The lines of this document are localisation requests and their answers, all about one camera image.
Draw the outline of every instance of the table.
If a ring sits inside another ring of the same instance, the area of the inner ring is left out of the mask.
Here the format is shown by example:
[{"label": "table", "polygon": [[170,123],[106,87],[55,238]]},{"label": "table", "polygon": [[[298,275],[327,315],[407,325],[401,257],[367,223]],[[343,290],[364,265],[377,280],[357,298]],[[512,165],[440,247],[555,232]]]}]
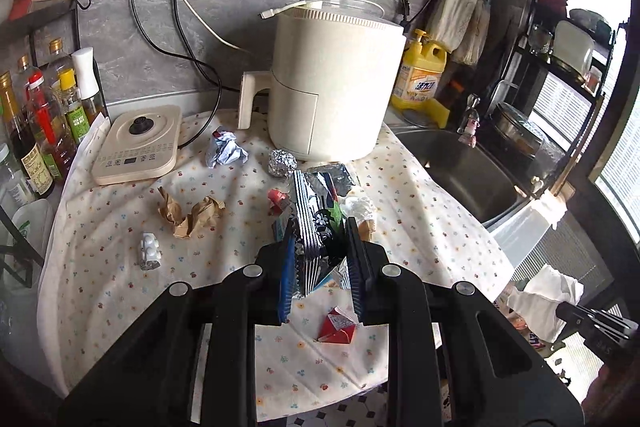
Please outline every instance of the table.
[{"label": "table", "polygon": [[[220,111],[219,124],[236,127],[237,113]],[[186,118],[180,140],[206,115]],[[54,379],[68,393],[142,311],[172,282],[194,287],[220,282],[273,241],[267,190],[281,186],[266,171],[271,142],[266,117],[237,131],[248,153],[244,165],[207,169],[210,133],[178,151],[174,171],[157,180],[98,187],[90,168],[108,124],[90,138],[78,158],[54,223],[38,305],[38,331]],[[383,125],[374,151],[350,162],[378,206],[374,241],[389,260],[421,279],[445,286],[473,282],[494,299],[513,273],[489,233],[435,184],[417,160]],[[215,227],[177,239],[158,206],[164,187],[189,210],[206,195],[226,204]],[[155,233],[162,266],[141,271],[138,244]],[[289,322],[255,331],[256,408],[259,421],[316,409],[370,389],[387,379],[387,327],[358,325],[350,345],[318,343],[322,319],[334,306],[355,318],[349,291],[331,283],[293,302]]]}]

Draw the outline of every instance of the floral tablecloth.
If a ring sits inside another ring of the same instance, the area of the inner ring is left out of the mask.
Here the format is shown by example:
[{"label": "floral tablecloth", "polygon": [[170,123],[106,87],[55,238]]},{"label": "floral tablecloth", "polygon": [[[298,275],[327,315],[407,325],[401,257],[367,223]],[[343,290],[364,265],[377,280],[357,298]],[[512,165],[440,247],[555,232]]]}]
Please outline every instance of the floral tablecloth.
[{"label": "floral tablecloth", "polygon": [[[220,111],[209,131],[219,124],[234,130],[236,118],[235,111]],[[180,140],[205,120],[206,115],[186,118]],[[206,168],[210,132],[205,132],[178,151],[175,169],[162,178],[105,187],[95,184],[90,170],[108,122],[92,134],[66,184],[39,293],[40,341],[61,393],[68,393],[172,282],[218,283],[273,241],[266,197],[278,185],[266,171],[272,145],[266,118],[254,115],[253,122],[250,129],[235,131],[249,153],[245,164]],[[487,298],[497,297],[513,273],[506,256],[386,126],[374,151],[348,168],[378,206],[374,241],[392,263],[440,285],[469,280]],[[159,187],[183,209],[211,195],[224,201],[226,210],[215,227],[177,239],[158,213]],[[137,266],[143,232],[156,234],[162,250],[162,266],[152,271]],[[294,301],[286,325],[256,328],[260,421],[316,409],[387,379],[386,327],[359,325],[350,345],[315,340],[334,306],[355,318],[350,292],[327,285]]]}]

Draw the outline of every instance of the metal bolt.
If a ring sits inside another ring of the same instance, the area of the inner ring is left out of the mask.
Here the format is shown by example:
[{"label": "metal bolt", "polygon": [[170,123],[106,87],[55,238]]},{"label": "metal bolt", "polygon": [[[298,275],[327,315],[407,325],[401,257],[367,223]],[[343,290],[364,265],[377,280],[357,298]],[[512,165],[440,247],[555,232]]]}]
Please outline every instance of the metal bolt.
[{"label": "metal bolt", "polygon": [[476,292],[476,287],[470,282],[460,281],[456,284],[456,291],[461,295],[473,295]]},{"label": "metal bolt", "polygon": [[402,270],[396,264],[385,264],[385,266],[382,267],[382,273],[387,277],[398,277],[402,273]]},{"label": "metal bolt", "polygon": [[169,286],[169,293],[174,297],[180,297],[189,291],[189,287],[184,282],[176,282]]},{"label": "metal bolt", "polygon": [[258,264],[248,264],[242,269],[247,277],[260,277],[262,275],[262,266]]}]

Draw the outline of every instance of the soy sauce bottle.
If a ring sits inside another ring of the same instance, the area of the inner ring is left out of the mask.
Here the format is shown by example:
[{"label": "soy sauce bottle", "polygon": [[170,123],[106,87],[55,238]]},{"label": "soy sauce bottle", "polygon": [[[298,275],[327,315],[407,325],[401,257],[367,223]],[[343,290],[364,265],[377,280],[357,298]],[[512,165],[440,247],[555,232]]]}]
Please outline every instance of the soy sauce bottle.
[{"label": "soy sauce bottle", "polygon": [[29,179],[34,192],[46,198],[53,192],[53,178],[42,159],[31,129],[15,101],[11,74],[7,71],[0,75],[0,101],[2,102],[2,119],[6,126],[14,155],[20,160],[22,169]]}]

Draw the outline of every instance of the crumpled white paper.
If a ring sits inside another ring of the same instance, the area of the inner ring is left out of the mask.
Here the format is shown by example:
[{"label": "crumpled white paper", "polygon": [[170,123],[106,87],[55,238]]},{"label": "crumpled white paper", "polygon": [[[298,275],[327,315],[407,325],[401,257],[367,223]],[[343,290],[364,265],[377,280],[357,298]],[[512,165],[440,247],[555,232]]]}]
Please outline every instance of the crumpled white paper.
[{"label": "crumpled white paper", "polygon": [[580,282],[545,264],[524,291],[513,288],[507,304],[525,319],[529,329],[540,339],[554,343],[565,324],[556,317],[558,304],[576,305],[583,292],[584,286]]},{"label": "crumpled white paper", "polygon": [[236,135],[229,131],[222,131],[218,127],[211,135],[209,148],[205,155],[205,163],[209,169],[217,164],[226,165],[238,159],[246,163],[249,158],[247,151],[236,143]]}]

